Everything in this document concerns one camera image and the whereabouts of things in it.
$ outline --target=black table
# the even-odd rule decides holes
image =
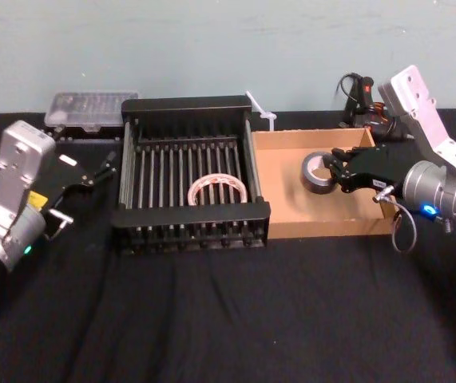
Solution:
[[[456,110],[442,117],[456,140]],[[0,114],[0,134],[17,119],[43,126]],[[280,113],[276,128],[338,120]],[[93,169],[113,148],[57,150]],[[408,256],[382,236],[122,258],[109,249],[116,189],[73,198],[73,228],[10,276],[0,381],[456,381],[456,232],[420,219]]]

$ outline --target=open cardboard box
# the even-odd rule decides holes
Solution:
[[[367,129],[254,132],[261,191],[270,202],[269,239],[391,233],[395,208],[373,202],[375,191],[336,189],[309,192],[300,182],[302,161],[311,152],[375,146]]]

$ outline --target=black metal rack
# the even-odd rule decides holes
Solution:
[[[112,225],[127,251],[258,247],[270,205],[260,191],[246,96],[128,100],[119,206]],[[189,206],[198,178],[228,173],[248,189],[211,185]]]

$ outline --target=duct tape roll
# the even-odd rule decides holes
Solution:
[[[323,156],[331,156],[329,152],[313,152],[304,158],[300,180],[310,192],[327,194],[334,190],[336,182],[332,177],[323,178],[314,174],[316,169],[325,168]]]
[[[236,177],[230,176],[229,174],[214,173],[199,178],[191,185],[187,193],[188,205],[196,206],[196,198],[199,190],[201,190],[205,186],[212,184],[226,184],[228,186],[234,187],[240,193],[240,202],[247,202],[247,188],[245,187],[242,181],[240,181]]]

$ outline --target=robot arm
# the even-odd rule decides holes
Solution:
[[[87,173],[80,164],[55,156],[52,138],[24,121],[2,134],[0,144],[0,291],[7,275],[43,233],[53,239],[73,219],[58,211],[58,204],[72,191],[89,191],[108,179],[115,153],[98,172]],[[57,230],[51,235],[54,222]]]
[[[333,149],[323,157],[324,165],[343,192],[373,188],[379,192],[375,200],[388,195],[403,198],[408,207],[450,227],[456,221],[456,142],[447,134],[435,99],[413,65],[379,86],[379,92],[390,114],[410,129],[426,160],[391,159],[390,149],[381,144],[347,152]]]
[[[49,166],[55,142],[24,121],[2,133],[0,145],[0,290],[9,271],[45,229],[45,220],[27,204],[30,188]]]

